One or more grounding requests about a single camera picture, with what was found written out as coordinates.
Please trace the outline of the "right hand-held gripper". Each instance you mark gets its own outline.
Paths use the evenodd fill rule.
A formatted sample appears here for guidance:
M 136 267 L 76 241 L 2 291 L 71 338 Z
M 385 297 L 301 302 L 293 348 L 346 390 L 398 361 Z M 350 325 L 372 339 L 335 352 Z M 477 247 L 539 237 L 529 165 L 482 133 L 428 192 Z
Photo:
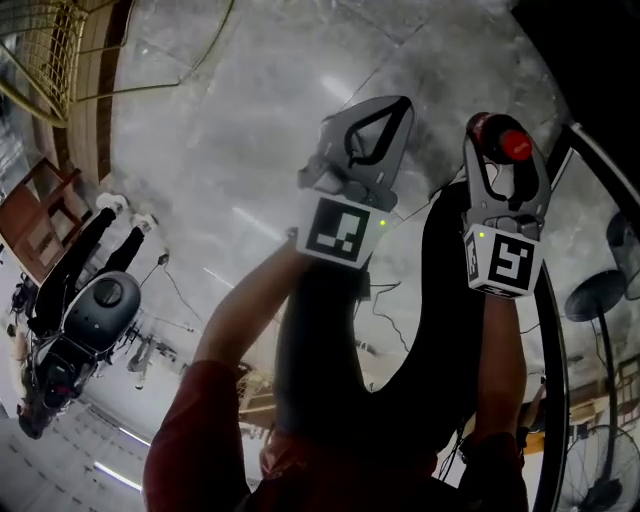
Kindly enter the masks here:
M 540 275 L 543 256 L 540 238 L 551 185 L 537 146 L 527 160 L 513 167 L 513 194 L 509 210 L 527 215 L 501 216 L 473 222 L 470 216 L 506 213 L 506 197 L 491 188 L 485 157 L 473 135 L 466 134 L 463 159 L 470 208 L 462 214 L 468 287 L 485 294 L 515 299 L 530 296 Z

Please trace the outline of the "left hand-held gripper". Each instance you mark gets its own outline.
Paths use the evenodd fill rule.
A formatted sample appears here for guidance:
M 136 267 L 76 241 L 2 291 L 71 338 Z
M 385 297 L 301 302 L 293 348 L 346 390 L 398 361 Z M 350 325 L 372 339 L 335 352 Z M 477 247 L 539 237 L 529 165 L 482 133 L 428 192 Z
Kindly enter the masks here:
M 412 101 L 378 96 L 326 119 L 318 155 L 298 173 L 296 249 L 361 269 L 394 227 L 393 185 L 414 121 Z

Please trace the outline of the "black mini fridge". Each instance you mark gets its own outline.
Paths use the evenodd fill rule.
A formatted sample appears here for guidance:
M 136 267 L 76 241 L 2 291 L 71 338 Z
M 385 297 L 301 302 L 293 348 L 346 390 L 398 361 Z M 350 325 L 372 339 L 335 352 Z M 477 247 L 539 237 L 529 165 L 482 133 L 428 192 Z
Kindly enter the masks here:
M 593 328 L 565 302 L 608 270 L 625 280 L 606 313 L 619 419 L 640 447 L 640 0 L 517 0 L 513 15 L 539 51 L 568 116 L 547 158 L 552 183 L 535 292 L 547 377 L 545 439 L 533 512 L 556 512 L 569 444 L 570 400 L 596 391 L 604 366 Z

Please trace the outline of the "person's right forearm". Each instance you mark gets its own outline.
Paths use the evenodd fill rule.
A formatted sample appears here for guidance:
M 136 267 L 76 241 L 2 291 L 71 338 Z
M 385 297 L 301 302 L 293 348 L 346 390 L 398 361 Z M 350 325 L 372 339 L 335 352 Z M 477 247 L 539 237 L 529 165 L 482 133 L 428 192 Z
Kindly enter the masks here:
M 526 379 L 516 304 L 489 295 L 484 305 L 478 368 L 476 442 L 494 434 L 516 432 Z

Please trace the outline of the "person's left forearm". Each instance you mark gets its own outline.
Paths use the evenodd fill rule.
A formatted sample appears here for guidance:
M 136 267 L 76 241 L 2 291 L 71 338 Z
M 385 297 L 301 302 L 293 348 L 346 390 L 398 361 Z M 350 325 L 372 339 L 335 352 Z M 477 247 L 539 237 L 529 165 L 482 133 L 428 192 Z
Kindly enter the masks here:
M 313 258 L 287 241 L 248 273 L 220 302 L 198 343 L 195 363 L 237 368 L 292 293 Z

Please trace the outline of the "person's black trousers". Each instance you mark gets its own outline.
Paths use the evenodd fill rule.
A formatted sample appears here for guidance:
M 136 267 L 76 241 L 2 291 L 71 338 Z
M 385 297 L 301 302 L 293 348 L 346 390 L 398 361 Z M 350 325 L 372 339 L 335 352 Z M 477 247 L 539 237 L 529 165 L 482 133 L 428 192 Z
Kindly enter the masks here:
M 339 444 L 381 438 L 394 454 L 418 427 L 424 451 L 446 447 L 476 409 L 485 297 L 467 284 L 467 186 L 449 185 L 422 236 L 421 316 L 409 354 L 375 393 L 358 361 L 353 313 L 367 274 L 316 260 L 290 295 L 276 355 L 276 426 Z

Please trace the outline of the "wooden planks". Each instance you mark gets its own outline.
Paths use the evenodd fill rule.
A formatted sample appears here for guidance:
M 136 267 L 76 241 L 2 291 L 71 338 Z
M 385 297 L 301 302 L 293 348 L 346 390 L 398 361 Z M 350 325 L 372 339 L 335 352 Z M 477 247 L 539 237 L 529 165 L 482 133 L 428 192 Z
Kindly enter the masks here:
M 71 163 L 83 180 L 100 184 L 111 172 L 111 118 L 120 52 L 134 0 L 74 0 L 86 11 L 67 128 Z

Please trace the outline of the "grey rounded backpack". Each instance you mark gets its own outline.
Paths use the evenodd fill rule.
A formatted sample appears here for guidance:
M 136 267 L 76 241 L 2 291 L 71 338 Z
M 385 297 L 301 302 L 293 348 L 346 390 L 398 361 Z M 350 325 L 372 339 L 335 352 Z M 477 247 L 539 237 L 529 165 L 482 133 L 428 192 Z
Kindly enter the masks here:
M 65 340 L 91 354 L 109 351 L 132 324 L 141 304 L 140 285 L 126 272 L 111 271 L 88 283 L 62 320 Z

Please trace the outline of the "person's red shirt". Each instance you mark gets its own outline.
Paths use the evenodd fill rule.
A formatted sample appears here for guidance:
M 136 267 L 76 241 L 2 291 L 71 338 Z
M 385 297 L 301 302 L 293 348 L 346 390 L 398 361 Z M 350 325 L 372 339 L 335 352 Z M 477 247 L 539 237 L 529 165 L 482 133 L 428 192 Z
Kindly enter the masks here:
M 274 432 L 250 490 L 236 376 L 200 361 L 184 377 L 146 459 L 148 512 L 528 512 L 515 438 L 473 451 L 458 487 L 433 478 L 434 454 L 340 430 L 335 441 Z

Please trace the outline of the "black pedestal fan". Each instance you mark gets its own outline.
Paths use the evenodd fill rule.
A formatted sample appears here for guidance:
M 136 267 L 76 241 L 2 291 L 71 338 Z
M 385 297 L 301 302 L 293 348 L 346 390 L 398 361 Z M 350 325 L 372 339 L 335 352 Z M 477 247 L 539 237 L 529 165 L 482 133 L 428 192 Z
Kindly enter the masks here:
M 617 270 L 600 272 L 565 302 L 565 316 L 588 323 L 604 366 L 596 391 L 570 400 L 569 444 L 556 512 L 633 512 L 640 500 L 640 447 L 619 419 L 617 366 L 606 313 L 625 294 Z

